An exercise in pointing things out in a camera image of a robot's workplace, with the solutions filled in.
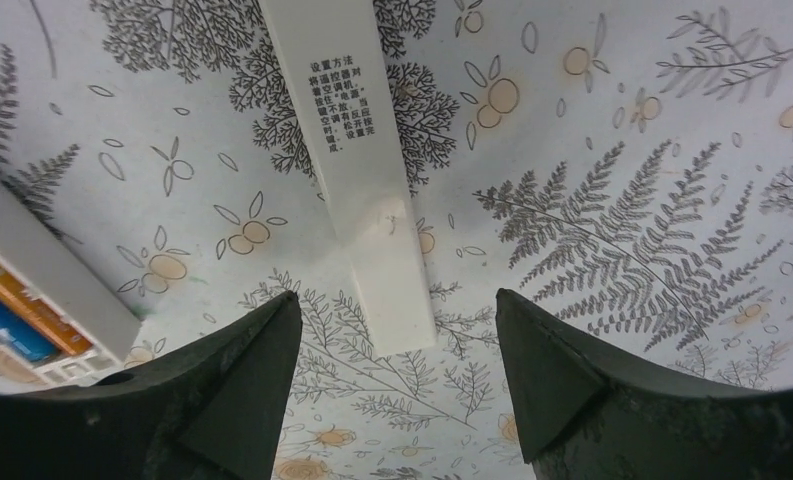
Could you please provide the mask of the orange battery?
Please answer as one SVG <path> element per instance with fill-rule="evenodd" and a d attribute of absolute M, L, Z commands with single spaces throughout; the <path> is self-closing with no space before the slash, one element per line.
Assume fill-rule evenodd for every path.
<path fill-rule="evenodd" d="M 93 347 L 44 302 L 26 296 L 24 290 L 23 284 L 0 266 L 0 302 L 49 340 L 59 350 L 57 355 L 79 355 Z"/>

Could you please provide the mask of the blue battery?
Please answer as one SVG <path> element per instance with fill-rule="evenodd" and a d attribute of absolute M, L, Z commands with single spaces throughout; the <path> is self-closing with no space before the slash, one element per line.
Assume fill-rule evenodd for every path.
<path fill-rule="evenodd" d="M 48 360 L 59 350 L 42 334 L 0 302 L 0 343 L 31 363 Z"/>

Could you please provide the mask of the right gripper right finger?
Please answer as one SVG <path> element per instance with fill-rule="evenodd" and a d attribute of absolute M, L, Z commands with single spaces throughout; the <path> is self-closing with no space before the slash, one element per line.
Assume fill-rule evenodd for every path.
<path fill-rule="evenodd" d="M 793 479 L 793 388 L 660 366 L 520 294 L 496 327 L 523 460 L 539 479 Z"/>

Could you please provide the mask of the white remote battery cover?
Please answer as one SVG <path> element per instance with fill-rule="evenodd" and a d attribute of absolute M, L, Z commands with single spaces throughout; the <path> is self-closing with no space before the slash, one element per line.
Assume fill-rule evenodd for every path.
<path fill-rule="evenodd" d="M 372 3 L 261 8 L 374 353 L 432 347 L 434 315 Z"/>

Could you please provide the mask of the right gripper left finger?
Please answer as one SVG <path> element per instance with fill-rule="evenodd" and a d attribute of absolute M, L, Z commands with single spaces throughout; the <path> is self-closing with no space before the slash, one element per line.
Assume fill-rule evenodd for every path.
<path fill-rule="evenodd" d="M 0 395 L 0 479 L 268 479 L 301 337 L 287 291 L 92 386 Z"/>

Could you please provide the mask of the white remote control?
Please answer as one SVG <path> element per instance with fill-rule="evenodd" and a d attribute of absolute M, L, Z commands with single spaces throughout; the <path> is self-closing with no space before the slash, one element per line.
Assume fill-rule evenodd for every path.
<path fill-rule="evenodd" d="M 72 326 L 93 347 L 31 363 L 0 351 L 43 384 L 90 385 L 122 369 L 141 323 L 116 296 L 0 183 L 0 266 Z"/>

